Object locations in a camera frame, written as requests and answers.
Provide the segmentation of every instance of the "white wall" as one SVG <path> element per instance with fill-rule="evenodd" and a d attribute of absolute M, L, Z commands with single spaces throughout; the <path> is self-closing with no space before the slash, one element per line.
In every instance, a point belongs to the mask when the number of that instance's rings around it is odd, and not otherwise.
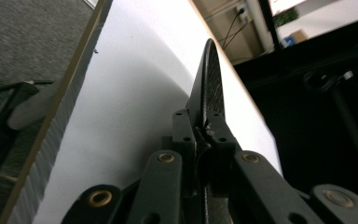
<path fill-rule="evenodd" d="M 309 38 L 358 21 L 358 0 L 340 0 L 278 28 L 281 37 L 303 29 Z"/>
<path fill-rule="evenodd" d="M 331 3 L 334 3 L 336 1 L 339 0 L 307 0 L 296 6 L 296 11 L 298 15 L 301 17 L 321 7 L 325 7 Z"/>
<path fill-rule="evenodd" d="M 236 5 L 242 0 L 191 0 L 197 6 L 202 17 L 217 40 L 224 39 L 228 29 L 237 15 Z M 259 55 L 264 51 L 263 39 L 259 40 L 258 31 L 255 28 L 256 18 L 240 31 L 225 49 L 225 53 L 232 64 L 243 63 Z M 243 26 L 240 19 L 236 19 L 230 34 L 235 34 Z"/>

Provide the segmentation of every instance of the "screw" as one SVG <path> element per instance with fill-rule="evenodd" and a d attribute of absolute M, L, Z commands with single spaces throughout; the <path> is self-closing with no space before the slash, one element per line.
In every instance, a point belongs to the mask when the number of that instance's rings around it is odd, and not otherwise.
<path fill-rule="evenodd" d="M 171 153 L 162 153 L 158 155 L 158 160 L 162 162 L 171 162 L 175 159 Z"/>
<path fill-rule="evenodd" d="M 242 159 L 248 162 L 257 163 L 260 161 L 260 158 L 255 154 L 243 154 Z"/>
<path fill-rule="evenodd" d="M 89 205 L 91 207 L 103 207 L 112 201 L 113 195 L 109 190 L 95 190 L 89 196 Z"/>
<path fill-rule="evenodd" d="M 353 200 L 350 196 L 340 192 L 338 190 L 328 189 L 324 192 L 324 197 L 332 203 L 335 203 L 341 207 L 351 208 L 354 207 Z"/>

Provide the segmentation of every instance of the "gray fabric surface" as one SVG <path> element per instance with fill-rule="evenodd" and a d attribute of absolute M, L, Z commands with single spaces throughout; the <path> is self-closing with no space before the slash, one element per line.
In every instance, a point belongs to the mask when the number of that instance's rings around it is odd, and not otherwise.
<path fill-rule="evenodd" d="M 0 0 L 0 86 L 60 79 L 91 13 L 82 0 Z M 0 94 L 0 104 L 6 94 Z M 40 125 L 21 131 L 0 175 L 19 175 Z M 0 213 L 13 186 L 0 178 Z"/>

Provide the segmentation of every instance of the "wire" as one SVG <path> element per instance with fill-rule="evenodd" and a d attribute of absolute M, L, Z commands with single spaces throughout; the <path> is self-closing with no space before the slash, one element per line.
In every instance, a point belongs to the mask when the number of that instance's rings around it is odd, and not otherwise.
<path fill-rule="evenodd" d="M 226 38 L 225 38 L 225 42 L 223 43 L 223 46 L 225 46 L 225 44 L 226 44 L 226 40 L 227 40 L 227 38 L 228 38 L 228 35 L 229 35 L 229 32 L 231 31 L 231 28 L 232 28 L 232 26 L 234 25 L 234 22 L 235 22 L 235 20 L 238 18 L 238 16 L 240 15 L 240 14 L 242 14 L 244 11 L 239 11 L 238 13 L 237 13 L 237 15 L 235 15 L 235 17 L 234 17 L 234 20 L 232 20 L 232 23 L 231 23 L 231 26 L 229 27 L 229 29 L 228 29 L 228 32 L 227 32 L 227 35 L 226 35 Z"/>
<path fill-rule="evenodd" d="M 223 49 L 226 49 L 226 47 L 229 45 L 229 43 L 231 43 L 231 41 L 235 38 L 235 36 L 242 31 L 247 25 L 248 25 L 248 21 L 234 34 L 234 36 L 228 41 L 228 43 L 226 44 L 226 46 L 223 44 Z"/>
<path fill-rule="evenodd" d="M 229 35 L 228 37 L 232 37 L 232 36 L 234 36 L 235 35 L 235 33 L 234 34 L 232 34 L 232 35 Z M 217 40 L 217 41 L 222 41 L 222 40 L 225 40 L 225 38 L 221 38 L 221 39 L 219 39 L 219 40 Z"/>
<path fill-rule="evenodd" d="M 46 85 L 46 84 L 51 84 L 53 82 L 54 81 L 49 81 L 49 80 L 39 80 L 39 81 L 30 81 L 29 83 L 31 83 L 33 85 Z M 0 87 L 0 92 L 8 91 L 13 88 L 16 88 L 17 86 L 20 86 L 21 83 L 24 83 L 24 82 L 18 82 L 18 83 L 13 83 L 13 84 L 8 84 L 6 86 L 2 86 L 2 87 Z"/>

